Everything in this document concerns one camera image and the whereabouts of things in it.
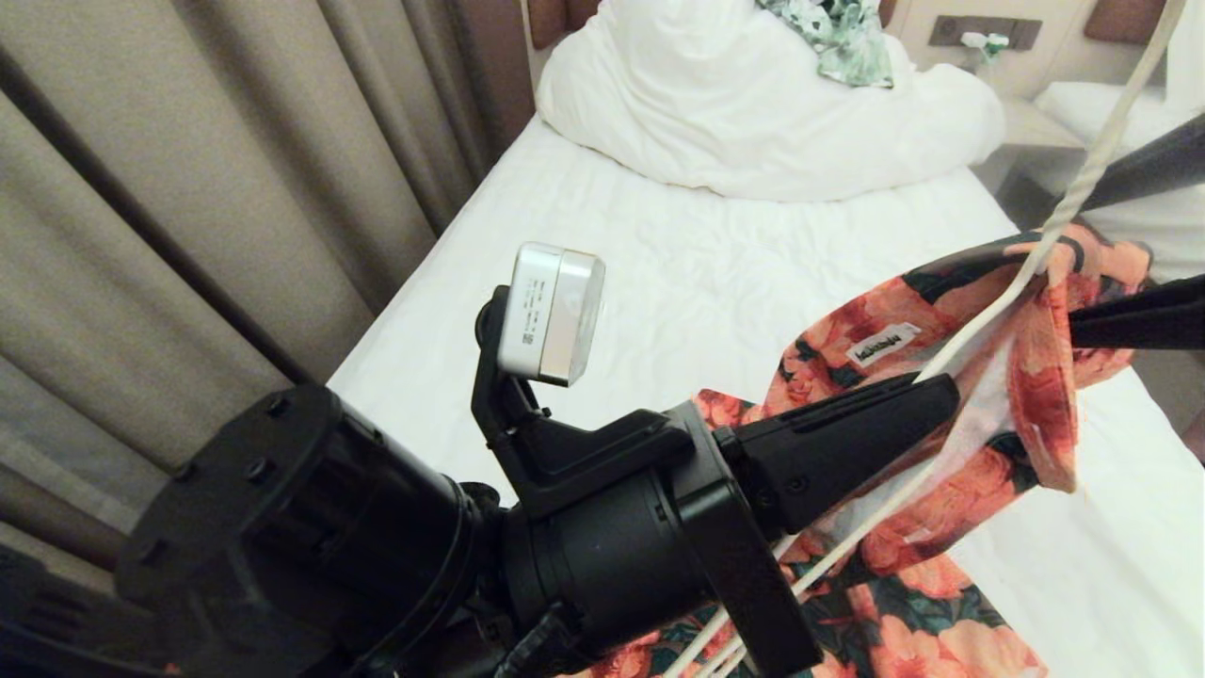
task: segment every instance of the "power outlet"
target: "power outlet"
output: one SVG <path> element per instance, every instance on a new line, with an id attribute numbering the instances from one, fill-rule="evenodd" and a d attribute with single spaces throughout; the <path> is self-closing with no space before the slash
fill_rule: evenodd
<path id="1" fill-rule="evenodd" d="M 1042 22 L 1039 19 L 1011 19 L 1007 17 L 952 17 L 942 14 L 933 24 L 929 45 L 934 47 L 960 47 L 964 33 L 999 33 L 1009 36 L 1009 49 L 1031 49 L 1038 40 Z"/>

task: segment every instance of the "floral shirt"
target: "floral shirt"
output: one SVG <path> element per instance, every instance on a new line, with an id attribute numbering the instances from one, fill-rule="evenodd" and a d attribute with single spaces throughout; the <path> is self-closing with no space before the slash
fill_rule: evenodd
<path id="1" fill-rule="evenodd" d="M 700 393 L 694 402 L 713 429 L 739 426 L 919 370 L 1004 290 L 1039 237 L 1040 232 L 1023 232 L 965 249 L 846 302 L 787 348 L 759 405 L 715 391 Z M 888 471 L 898 473 L 939 450 L 940 459 L 954 461 L 805 594 L 801 608 L 824 661 L 803 676 L 1046 674 L 1035 653 L 944 553 L 1036 485 L 1075 488 L 1075 389 L 1117 373 L 1133 352 L 1074 349 L 1068 313 L 1139 290 L 1150 263 L 1150 253 L 1138 244 L 1109 242 L 1083 225 L 1068 228 L 1046 272 L 1030 282 L 1011 316 L 953 375 L 963 399 L 953 424 Z M 995 411 L 984 407 L 993 402 Z M 963 424 L 984 412 L 998 419 L 992 423 L 994 432 L 982 441 L 965 436 Z M 982 425 L 982 419 L 972 424 Z M 958 447 L 946 455 L 946 448 Z M 844 536 L 844 512 L 857 502 L 876 501 L 882 496 L 875 489 L 863 489 L 804 530 L 781 561 L 783 577 L 792 582 L 803 577 Z M 701 609 L 640 638 L 587 674 L 657 676 L 712 614 L 715 607 Z M 727 625 L 701 660 L 722 652 L 734 635 Z M 687 674 L 700 667 L 692 665 Z M 735 674 L 753 673 L 741 666 Z"/>

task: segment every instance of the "white duvet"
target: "white duvet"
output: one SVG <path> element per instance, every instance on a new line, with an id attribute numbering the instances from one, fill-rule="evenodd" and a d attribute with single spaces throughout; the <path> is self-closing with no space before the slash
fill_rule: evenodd
<path id="1" fill-rule="evenodd" d="M 553 52 L 536 107 L 647 177 L 736 197 L 836 200 L 986 159 L 1004 137 L 991 88 L 917 72 L 884 37 L 895 87 L 851 88 L 753 0 L 609 0 Z"/>

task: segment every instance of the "white bedsheet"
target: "white bedsheet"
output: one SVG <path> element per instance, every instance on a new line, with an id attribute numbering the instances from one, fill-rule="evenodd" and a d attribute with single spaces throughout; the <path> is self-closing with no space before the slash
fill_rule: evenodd
<path id="1" fill-rule="evenodd" d="M 534 120 L 331 378 L 355 411 L 437 470 L 513 500 L 469 413 L 472 323 L 525 240 L 607 263 L 590 367 L 536 385 L 599 426 L 703 388 L 759 401 L 810 323 L 900 271 L 1013 231 L 963 169 L 842 202 L 668 187 Z M 1203 474 L 1138 378 L 1083 393 L 1083 489 L 1036 490 L 957 561 L 1054 676 L 1200 676 Z"/>

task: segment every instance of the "white cable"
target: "white cable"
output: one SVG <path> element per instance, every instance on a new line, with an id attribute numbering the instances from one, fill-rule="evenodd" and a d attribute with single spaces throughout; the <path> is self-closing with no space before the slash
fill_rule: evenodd
<path id="1" fill-rule="evenodd" d="M 719 671 L 716 672 L 716 678 L 728 678 L 728 674 L 731 673 L 733 671 L 736 671 L 736 667 L 740 666 L 742 661 L 745 661 L 746 654 L 747 653 L 745 648 L 740 648 L 739 650 L 736 650 L 736 654 L 734 654 L 731 659 L 728 660 L 728 664 L 721 666 Z"/>
<path id="2" fill-rule="evenodd" d="M 1117 151 L 1117 145 L 1121 141 L 1122 134 L 1125 131 L 1125 120 L 1129 116 L 1129 110 L 1134 105 L 1139 94 L 1142 92 L 1142 87 L 1151 78 L 1151 73 L 1154 71 L 1156 65 L 1159 59 L 1163 58 L 1163 52 L 1168 47 L 1168 42 L 1171 40 L 1171 34 L 1176 28 L 1176 22 L 1180 20 L 1180 14 L 1185 8 L 1186 0 L 1168 0 L 1163 7 L 1163 14 L 1159 17 L 1159 24 L 1156 26 L 1154 33 L 1151 35 L 1151 41 L 1146 46 L 1146 51 L 1142 53 L 1142 58 L 1139 59 L 1136 66 L 1134 66 L 1134 72 L 1130 73 L 1129 81 L 1125 83 L 1125 88 L 1122 90 L 1121 98 L 1113 106 L 1111 113 L 1109 113 L 1109 119 L 1105 122 L 1104 129 L 1101 129 L 1100 135 L 1093 141 L 1091 149 L 1088 151 L 1088 157 L 1080 167 L 1080 173 L 1076 175 L 1075 181 L 1068 188 L 1066 194 L 1059 200 L 1057 207 L 1054 207 L 1053 213 L 1042 224 L 1042 237 L 1038 241 L 1038 244 L 1029 252 L 1025 260 L 1021 264 L 1021 270 L 1017 271 L 1017 276 L 1013 277 L 1012 282 L 1005 288 L 1004 293 L 1000 294 L 994 301 L 992 301 L 986 308 L 980 311 L 974 318 L 962 326 L 946 343 L 945 347 L 937 352 L 937 355 L 929 361 L 921 375 L 917 377 L 917 382 L 923 382 L 940 375 L 946 370 L 946 367 L 953 361 L 958 353 L 971 343 L 971 338 L 975 337 L 984 326 L 987 326 L 993 319 L 997 318 L 1005 308 L 1007 308 L 1025 289 L 1029 281 L 1033 279 L 1034 273 L 1038 269 L 1046 263 L 1047 257 L 1051 250 L 1053 250 L 1054 244 L 1058 242 L 1059 236 L 1066 230 L 1068 223 L 1080 212 L 1080 207 L 1083 206 L 1083 201 L 1088 199 L 1093 189 L 1097 187 L 1097 182 L 1100 181 L 1100 176 L 1109 167 L 1109 163 L 1113 158 L 1113 153 Z M 829 568 L 836 564 L 837 560 L 845 558 L 846 554 L 853 550 L 853 548 L 865 537 L 876 525 L 889 518 L 895 513 L 909 497 L 911 497 L 921 487 L 933 476 L 937 468 L 937 462 L 940 455 L 929 460 L 925 466 L 903 488 L 900 488 L 894 495 L 887 499 L 883 506 L 878 507 L 865 521 L 863 521 L 852 533 L 850 533 L 835 549 L 828 553 L 821 561 L 812 567 L 807 574 L 795 582 L 790 590 L 798 597 L 805 589 L 811 586 L 819 579 Z M 716 618 L 723 615 L 727 620 L 728 615 L 723 611 L 716 613 Z M 699 652 L 715 637 L 716 632 L 719 631 L 718 624 L 715 629 L 710 629 L 710 624 L 699 632 L 699 636 L 694 638 L 690 645 L 681 656 L 670 666 L 669 671 L 665 672 L 664 678 L 680 678 L 682 671 L 689 666 Z M 724 652 L 729 645 L 740 648 L 743 645 L 740 637 L 735 637 L 724 645 Z"/>
<path id="3" fill-rule="evenodd" d="M 788 535 L 782 540 L 778 540 L 778 543 L 774 546 L 774 560 L 776 561 L 782 560 L 782 556 L 784 556 L 787 554 L 787 550 L 790 549 L 790 544 L 794 543 L 795 543 L 794 535 Z"/>
<path id="4" fill-rule="evenodd" d="M 728 643 L 727 645 L 723 647 L 723 649 L 716 653 L 716 656 L 711 658 L 710 660 L 707 660 L 707 664 L 703 665 L 703 668 L 699 670 L 696 677 L 710 678 L 711 676 L 715 676 L 717 672 L 723 671 L 723 668 L 728 666 L 728 660 L 731 659 L 733 655 L 740 654 L 740 652 L 743 649 L 745 648 L 742 648 L 737 643 Z"/>

